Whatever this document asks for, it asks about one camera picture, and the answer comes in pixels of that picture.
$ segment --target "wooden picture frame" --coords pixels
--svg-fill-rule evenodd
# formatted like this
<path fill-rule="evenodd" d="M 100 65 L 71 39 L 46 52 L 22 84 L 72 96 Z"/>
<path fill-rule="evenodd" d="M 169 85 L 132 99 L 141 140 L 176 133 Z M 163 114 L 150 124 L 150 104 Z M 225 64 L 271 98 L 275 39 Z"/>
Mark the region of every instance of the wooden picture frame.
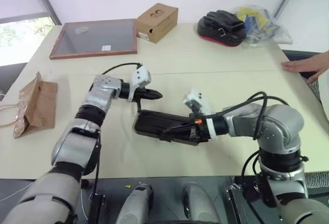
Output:
<path fill-rule="evenodd" d="M 65 23 L 49 58 L 59 60 L 135 53 L 135 19 L 103 20 Z"/>

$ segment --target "window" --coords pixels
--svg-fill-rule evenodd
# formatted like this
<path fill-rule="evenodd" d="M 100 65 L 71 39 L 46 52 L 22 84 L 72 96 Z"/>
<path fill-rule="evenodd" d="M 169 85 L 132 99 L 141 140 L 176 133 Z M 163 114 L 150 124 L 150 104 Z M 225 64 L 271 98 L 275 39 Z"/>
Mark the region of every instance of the window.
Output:
<path fill-rule="evenodd" d="M 50 17 L 0 24 L 0 66 L 28 62 L 53 26 Z"/>

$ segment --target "clear plastic bag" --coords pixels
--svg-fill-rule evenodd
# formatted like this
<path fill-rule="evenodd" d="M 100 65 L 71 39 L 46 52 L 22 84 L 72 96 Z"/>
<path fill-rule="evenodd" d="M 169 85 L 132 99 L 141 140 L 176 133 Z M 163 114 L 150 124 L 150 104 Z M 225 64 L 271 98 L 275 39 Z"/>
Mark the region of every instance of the clear plastic bag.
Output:
<path fill-rule="evenodd" d="M 288 31 L 276 19 L 259 6 L 242 6 L 232 11 L 246 26 L 245 41 L 251 46 L 263 46 L 269 42 L 292 44 Z"/>

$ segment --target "beige table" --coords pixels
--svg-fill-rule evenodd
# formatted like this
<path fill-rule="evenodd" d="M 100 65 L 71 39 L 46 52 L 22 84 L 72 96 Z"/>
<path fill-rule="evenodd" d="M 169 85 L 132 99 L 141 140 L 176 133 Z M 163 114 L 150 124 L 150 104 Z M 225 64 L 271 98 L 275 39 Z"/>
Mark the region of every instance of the beige table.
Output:
<path fill-rule="evenodd" d="M 4 103 L 17 102 L 20 88 L 40 71 L 44 80 L 59 84 L 56 127 L 18 139 L 13 139 L 12 127 L 1 128 L 0 178 L 38 178 L 49 170 L 51 150 L 94 76 L 123 62 L 142 62 L 152 75 L 149 87 L 163 93 L 160 100 L 143 101 L 145 109 L 187 116 L 190 111 L 182 99 L 192 87 L 203 92 L 216 111 L 259 90 L 283 98 L 305 120 L 300 135 L 302 154 L 310 158 L 306 171 L 329 170 L 324 162 L 329 123 L 300 76 L 281 70 L 280 62 L 287 58 L 278 46 L 228 48 L 200 39 L 193 25 L 178 25 L 158 44 L 139 40 L 136 55 L 51 61 L 48 56 L 60 30 L 55 27 L 49 33 L 4 99 Z M 131 72 L 131 67 L 119 68 L 112 75 L 128 80 Z M 0 119 L 6 122 L 14 115 L 14 110 L 4 111 Z M 143 137 L 132 130 L 135 116 L 135 104 L 113 102 L 102 126 L 101 178 L 238 175 L 247 157 L 258 149 L 251 138 L 226 135 L 199 146 Z"/>

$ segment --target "brown paper bag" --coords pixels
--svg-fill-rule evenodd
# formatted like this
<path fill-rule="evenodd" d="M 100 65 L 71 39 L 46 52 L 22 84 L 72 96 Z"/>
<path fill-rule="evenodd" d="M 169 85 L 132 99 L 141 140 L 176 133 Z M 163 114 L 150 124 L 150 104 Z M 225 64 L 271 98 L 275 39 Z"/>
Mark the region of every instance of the brown paper bag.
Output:
<path fill-rule="evenodd" d="M 19 93 L 14 138 L 55 127 L 57 83 L 42 81 L 39 72 Z"/>

